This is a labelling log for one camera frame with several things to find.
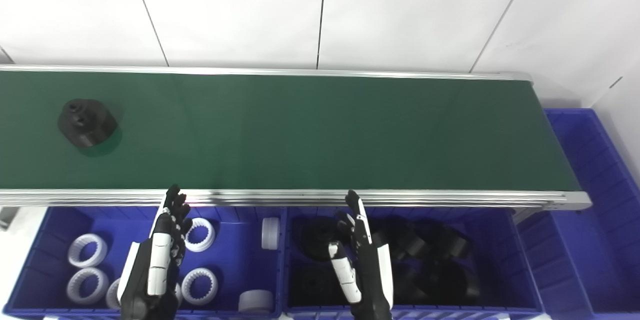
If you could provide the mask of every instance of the hole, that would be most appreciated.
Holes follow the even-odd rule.
[[[93,254],[98,250],[98,244],[95,242],[90,242],[87,245],[84,245],[82,250],[80,250],[80,261],[88,260]]]
[[[196,226],[189,232],[189,242],[191,244],[199,244],[207,237],[207,228],[204,226]]]
[[[190,286],[191,296],[199,299],[204,298],[211,289],[211,280],[206,276],[199,276]]]
[[[98,277],[89,276],[80,284],[80,297],[86,298],[98,288]]]

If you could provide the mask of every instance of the blue crate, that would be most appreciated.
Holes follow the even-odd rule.
[[[101,236],[109,252],[98,268],[112,282],[121,275],[131,242],[140,242],[149,236],[155,214],[153,207],[48,209],[4,313],[25,319],[50,315],[70,320],[116,320],[119,311],[107,308],[104,300],[81,306],[67,299],[67,282],[78,270],[67,261],[67,250],[82,234],[91,232]],[[285,208],[275,207],[192,208],[192,217],[206,218],[214,224],[217,237],[203,252],[187,250],[179,279],[182,282],[190,270],[206,267],[215,273],[219,289],[205,306],[192,306],[183,301],[176,319],[237,318],[240,293],[255,289],[274,293],[274,311],[263,317],[278,318],[282,313],[285,214]],[[267,217],[281,219],[278,251],[261,248],[262,219]],[[192,290],[196,294],[205,293],[208,286],[196,281]]]
[[[537,213],[518,225],[554,320],[640,319],[640,192],[596,113],[548,109],[593,206]]]
[[[350,307],[290,306],[290,276],[298,267],[324,266],[329,262],[308,259],[299,250],[299,229],[314,216],[333,216],[345,208],[310,207],[288,209],[286,234],[283,311],[295,320],[349,320]],[[478,276],[481,296],[477,306],[394,305],[395,320],[482,320],[509,314],[513,320],[532,318],[544,312],[538,291],[522,249],[519,234],[508,209],[489,208],[367,208],[368,217],[386,218],[391,215],[409,220],[439,220],[466,233],[473,240],[473,253],[465,265]]]

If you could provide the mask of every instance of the black plastic part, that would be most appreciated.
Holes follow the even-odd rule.
[[[109,109],[95,99],[73,99],[64,104],[57,118],[57,128],[78,148],[105,142],[117,127]]]
[[[291,306],[348,305],[333,270],[311,265],[295,269],[292,275],[289,284]]]
[[[432,228],[429,240],[433,245],[430,258],[435,260],[466,259],[471,252],[471,240],[445,224]]]
[[[445,261],[439,269],[438,290],[446,306],[472,306],[480,297],[475,274],[455,261]]]
[[[394,263],[393,302],[398,305],[429,304],[430,296],[416,286],[419,273],[406,263]]]
[[[452,260],[425,263],[414,284],[429,295],[430,304],[473,306],[480,297],[476,275]]]
[[[315,261],[329,261],[329,243],[342,241],[343,236],[338,231],[338,220],[328,216],[318,216],[308,220],[302,226],[300,249]]]
[[[400,261],[409,257],[424,259],[431,250],[424,239],[425,236],[413,222],[406,219],[391,218],[381,233],[380,236],[388,241],[391,259]]]

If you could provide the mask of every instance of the white wall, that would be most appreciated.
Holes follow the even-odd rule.
[[[635,4],[0,0],[0,46],[18,64],[528,72],[544,105],[590,106],[640,58]]]
[[[142,0],[0,0],[17,64],[164,65]]]
[[[636,183],[640,184],[640,60],[593,108]]]
[[[474,68],[535,80],[550,106],[588,107],[640,59],[640,0],[514,0]]]

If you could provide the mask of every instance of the robotic hand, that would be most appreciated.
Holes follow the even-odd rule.
[[[178,311],[174,288],[185,257],[189,204],[172,185],[160,202],[149,238],[133,242],[118,286],[121,320],[173,320]]]
[[[358,194],[349,190],[345,200],[355,219],[339,211],[338,228],[349,234],[357,262],[352,266],[339,241],[329,243],[331,264],[354,320],[392,320],[394,284],[389,245],[372,238],[367,214]]]

